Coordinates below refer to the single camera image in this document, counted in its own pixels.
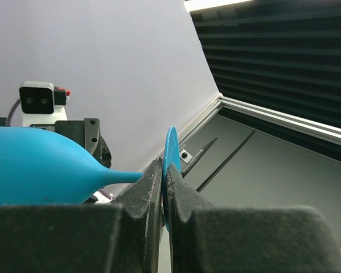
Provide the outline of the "blue wine glass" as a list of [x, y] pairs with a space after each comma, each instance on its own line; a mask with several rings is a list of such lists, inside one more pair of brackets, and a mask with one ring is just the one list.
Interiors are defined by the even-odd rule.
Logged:
[[109, 219], [109, 206], [84, 206], [97, 190], [135, 184], [142, 172], [117, 171], [99, 163], [76, 142], [49, 130], [0, 127], [0, 210], [60, 209], [81, 221]]

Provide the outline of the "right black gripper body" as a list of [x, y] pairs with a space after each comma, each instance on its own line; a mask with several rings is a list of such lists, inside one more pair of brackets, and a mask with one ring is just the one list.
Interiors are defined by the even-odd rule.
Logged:
[[111, 167], [111, 152], [101, 136], [100, 121], [97, 118], [84, 118], [79, 121], [56, 121], [55, 123], [33, 124], [30, 127], [63, 135], [89, 152], [106, 168]]

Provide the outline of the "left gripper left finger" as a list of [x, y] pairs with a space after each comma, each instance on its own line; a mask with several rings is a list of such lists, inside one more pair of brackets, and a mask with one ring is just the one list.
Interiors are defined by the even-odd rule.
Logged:
[[0, 272], [157, 272], [163, 163], [102, 205], [0, 208]]

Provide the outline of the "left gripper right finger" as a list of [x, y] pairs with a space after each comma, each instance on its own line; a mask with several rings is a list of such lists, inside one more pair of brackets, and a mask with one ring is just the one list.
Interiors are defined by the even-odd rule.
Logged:
[[222, 208], [167, 170], [173, 272], [341, 272], [341, 252], [313, 208]]

